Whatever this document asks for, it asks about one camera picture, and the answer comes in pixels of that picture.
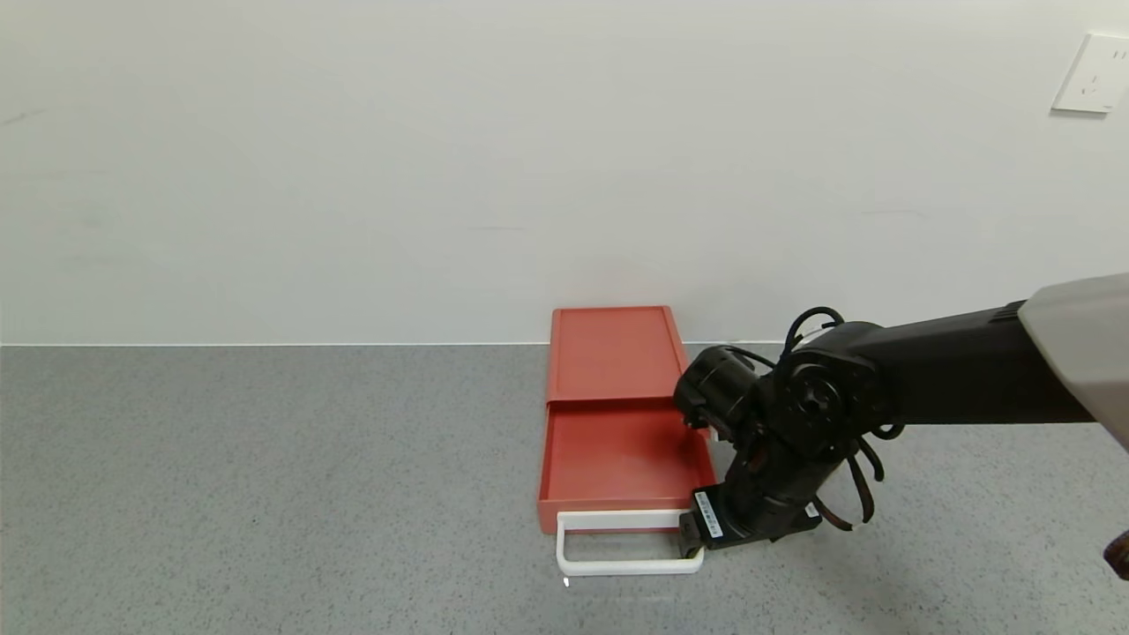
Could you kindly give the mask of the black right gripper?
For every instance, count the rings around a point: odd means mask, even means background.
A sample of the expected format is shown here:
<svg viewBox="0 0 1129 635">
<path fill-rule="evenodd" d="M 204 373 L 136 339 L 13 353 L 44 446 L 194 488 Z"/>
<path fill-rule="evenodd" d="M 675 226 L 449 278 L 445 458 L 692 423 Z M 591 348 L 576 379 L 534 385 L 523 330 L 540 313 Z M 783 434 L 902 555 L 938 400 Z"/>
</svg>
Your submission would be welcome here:
<svg viewBox="0 0 1129 635">
<path fill-rule="evenodd" d="M 680 514 L 681 558 L 703 549 L 718 550 L 777 540 L 816 529 L 821 514 L 811 512 L 823 485 L 823 463 L 807 459 L 778 440 L 747 440 L 721 482 L 692 493 L 691 508 Z"/>
</svg>

